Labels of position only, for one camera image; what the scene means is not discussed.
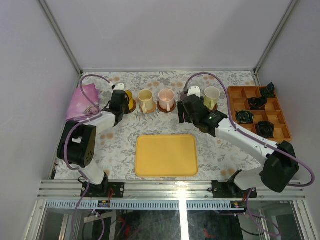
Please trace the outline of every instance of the floral tablecloth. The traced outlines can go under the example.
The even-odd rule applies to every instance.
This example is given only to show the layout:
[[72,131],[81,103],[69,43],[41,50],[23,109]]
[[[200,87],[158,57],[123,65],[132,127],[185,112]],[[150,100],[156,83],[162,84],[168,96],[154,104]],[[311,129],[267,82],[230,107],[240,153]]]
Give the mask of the floral tablecloth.
[[[123,116],[123,120],[115,127],[102,132],[95,142],[94,158],[111,180],[227,180],[236,170],[250,170],[260,164],[238,147],[200,132],[193,124],[179,123],[178,108],[171,113],[163,113],[158,109],[151,114],[143,114],[139,109],[138,93],[143,89],[153,92],[155,102],[158,101],[160,90],[169,88],[175,92],[175,100],[184,88],[187,79],[195,72],[96,72],[110,79],[113,83],[124,83],[125,88],[133,93],[137,101],[136,110]],[[250,71],[216,71],[217,75],[228,88],[229,86],[254,86]],[[100,90],[100,107],[104,107],[111,98],[112,91],[103,80],[89,77],[84,84],[94,83]],[[219,82],[213,77],[201,75],[189,83],[199,86],[203,96],[208,86],[214,86],[221,92],[218,110],[228,114],[226,94]],[[177,135],[191,134],[196,138],[198,154],[198,174],[194,177],[157,177],[141,178],[135,173],[137,138],[141,135]],[[60,160],[56,169],[55,179],[74,180],[80,176],[71,171]]]

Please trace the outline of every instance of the cup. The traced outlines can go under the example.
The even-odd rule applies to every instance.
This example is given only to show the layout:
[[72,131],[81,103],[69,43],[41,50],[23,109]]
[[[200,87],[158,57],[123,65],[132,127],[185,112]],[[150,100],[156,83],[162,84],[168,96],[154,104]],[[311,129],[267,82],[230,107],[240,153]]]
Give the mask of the cup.
[[128,107],[129,107],[129,110],[131,111],[133,108],[134,108],[134,99],[133,99],[133,94],[132,92],[130,92],[129,90],[125,90],[126,94],[128,95],[129,97],[129,104],[128,104]]
[[214,86],[209,86],[204,90],[204,105],[213,110],[220,97],[220,91]]
[[139,92],[138,98],[140,101],[140,108],[144,114],[154,108],[154,94],[152,91],[144,89]]
[[171,89],[162,89],[158,95],[159,105],[162,109],[170,112],[175,103],[175,93]]

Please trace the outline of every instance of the gray wall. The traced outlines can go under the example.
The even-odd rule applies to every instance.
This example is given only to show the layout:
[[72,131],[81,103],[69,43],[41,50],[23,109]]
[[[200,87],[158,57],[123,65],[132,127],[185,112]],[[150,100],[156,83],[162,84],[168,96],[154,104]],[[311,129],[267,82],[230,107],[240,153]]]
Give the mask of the gray wall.
[[47,0],[87,69],[254,68],[291,0]]
[[[259,72],[262,83],[273,82],[299,159],[320,173],[320,1],[301,0]],[[305,182],[310,175],[300,170]],[[305,188],[320,231],[320,176]]]
[[48,177],[77,75],[36,0],[0,1],[0,239],[18,240]]

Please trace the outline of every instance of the pink mug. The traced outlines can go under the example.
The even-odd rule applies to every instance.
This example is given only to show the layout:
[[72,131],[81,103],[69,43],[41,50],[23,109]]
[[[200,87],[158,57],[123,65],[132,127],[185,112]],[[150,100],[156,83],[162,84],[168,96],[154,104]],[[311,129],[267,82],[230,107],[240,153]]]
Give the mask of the pink mug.
[[171,89],[162,89],[158,95],[159,105],[163,110],[170,112],[175,103],[175,93]]

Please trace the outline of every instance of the pink bag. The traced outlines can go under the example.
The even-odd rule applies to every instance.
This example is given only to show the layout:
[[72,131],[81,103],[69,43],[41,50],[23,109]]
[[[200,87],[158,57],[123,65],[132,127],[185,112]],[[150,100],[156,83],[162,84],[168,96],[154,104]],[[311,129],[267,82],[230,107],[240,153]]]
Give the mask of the pink bag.
[[[91,99],[94,104],[99,106],[99,91],[96,89],[94,83],[83,86],[83,91]],[[78,87],[72,96],[71,103],[68,108],[66,120],[83,119],[86,116],[97,115],[98,110],[86,99]]]

